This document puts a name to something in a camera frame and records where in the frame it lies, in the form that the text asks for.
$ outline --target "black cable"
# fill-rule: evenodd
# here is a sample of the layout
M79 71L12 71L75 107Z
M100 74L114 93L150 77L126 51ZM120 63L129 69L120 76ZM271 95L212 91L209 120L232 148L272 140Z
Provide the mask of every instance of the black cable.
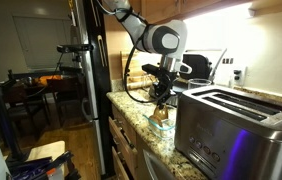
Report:
M131 59L132 59L132 57L133 57L134 51L135 51L135 49L136 49L136 46L137 46L138 42L139 42L141 39L142 39L142 36L141 36L141 37L137 40L137 42L133 45L133 48L132 48L132 50L131 50L131 52L130 52L130 54L129 54L129 57L128 57L128 60L127 60L127 63L126 63L126 65L125 65L125 69L124 69L123 85L124 85L125 91L126 91L127 94L129 95L129 97L130 97L131 99L133 99L134 101L137 101L137 102L140 102L140 103L152 103L152 102L159 101L159 100L162 99L164 96L166 96L166 95L170 92L172 83L169 83L169 86L167 87L167 89L165 90L165 92L164 92L161 96L159 96L159 97L157 97L157 98L155 98L155 99L153 99L153 100L142 101L142 100L139 100L139 99L134 98L134 97L130 94L130 92L129 92L129 90L128 90L128 81L127 81L127 79L128 79L128 71L129 71L130 62L131 62ZM171 82L170 77L169 77L167 74L165 74L165 75L166 75L168 81Z
M56 72L57 72L57 70L58 70L58 67L60 66L60 62L61 62L62 56L63 56L63 53L61 53L61 55L60 55L60 58L59 58L59 60L58 60L58 62L57 62L57 66L56 66L55 69L54 69L54 72L53 72L53 74L52 74L51 79L53 79L54 75L56 74ZM42 89L40 89L38 92L28 95L27 98L33 97L33 96L36 96L36 95L40 94L40 93L41 93L42 91L44 91L47 87L48 87L48 86L45 86L45 87L43 87Z
M105 9L102 4L98 1L98 0L93 0L96 5L97 5L97 8L103 13L103 14L106 14L106 15L115 15L117 13L127 13L128 16L129 15L133 15L135 17L137 17L140 21L142 21L143 23L145 23L146 25L148 25L148 22L145 20L145 18L143 18L142 16L140 16L140 13L136 14L135 12L133 12L133 9L132 7L130 9L124 9L124 8L117 8L115 9L114 11L108 11L107 9Z

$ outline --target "toaster slot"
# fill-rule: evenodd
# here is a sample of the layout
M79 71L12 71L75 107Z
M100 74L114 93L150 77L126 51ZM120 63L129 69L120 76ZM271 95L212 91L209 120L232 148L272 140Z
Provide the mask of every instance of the toaster slot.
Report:
M225 94L215 94L213 96L218 97L220 99L224 99L224 100L233 102L233 103L236 103L236 104L240 104L242 106L245 106L245 107L248 107L248 108L260 111L260 112L263 112L265 114L275 115L275 114L280 113L280 111L277 110L277 109L273 109L273 108L262 106L260 104L244 101L242 99L238 99L238 98L234 98L234 97L231 97L231 96L227 96Z
M228 103L225 103L225 102L222 102L222 101L219 101L219 100L216 100L216 99L213 99L211 97L205 97L203 98L207 101L210 101L210 102L213 102L215 104L218 104L220 106L223 106L225 108L228 108L232 111L235 111L237 113L240 113L242 115L245 115L245 116L248 116L252 119L255 119L257 121L262 121L264 119L266 119L267 117L266 116L263 116L263 115L260 115L260 114L257 114L257 113L254 113L252 111L249 111L249 110L246 110L246 109L243 109L243 108L240 108L238 106L234 106L234 105L231 105L231 104L228 104Z

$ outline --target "cabinet handle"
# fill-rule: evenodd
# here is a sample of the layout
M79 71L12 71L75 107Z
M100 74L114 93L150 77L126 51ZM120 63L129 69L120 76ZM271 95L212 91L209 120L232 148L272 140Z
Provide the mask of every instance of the cabinet handle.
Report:
M122 121L118 121L118 120L114 119L113 122L115 122L115 124L117 125L117 127L119 128L120 131L123 130L123 128L119 126L119 125L123 124Z
M114 142L114 144L116 144L116 145L119 145L120 143L118 143L118 141L115 139L115 137L113 137L113 142Z
M118 152L117 152L117 155L118 155L118 157L119 157L121 163L124 164L124 163L125 163L125 160L124 160L123 154L122 154L120 151L118 151Z

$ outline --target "small appliance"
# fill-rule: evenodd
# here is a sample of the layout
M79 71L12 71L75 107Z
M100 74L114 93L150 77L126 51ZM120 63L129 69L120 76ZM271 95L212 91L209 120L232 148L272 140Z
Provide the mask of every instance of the small appliance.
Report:
M225 87L183 91L175 148L211 179L282 179L282 103Z

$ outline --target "stainless steel refrigerator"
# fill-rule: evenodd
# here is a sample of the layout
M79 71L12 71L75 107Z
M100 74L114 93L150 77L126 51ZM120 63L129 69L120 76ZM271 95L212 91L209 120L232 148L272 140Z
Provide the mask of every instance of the stainless steel refrigerator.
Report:
M82 52L82 70L86 77L88 98L83 111L95 131L95 150L98 152L99 172L103 178L114 175L111 153L112 136L108 117L112 115L111 102L106 93L111 91L110 73L105 38L103 14L93 0L75 0L74 18L81 44L89 44L92 50Z

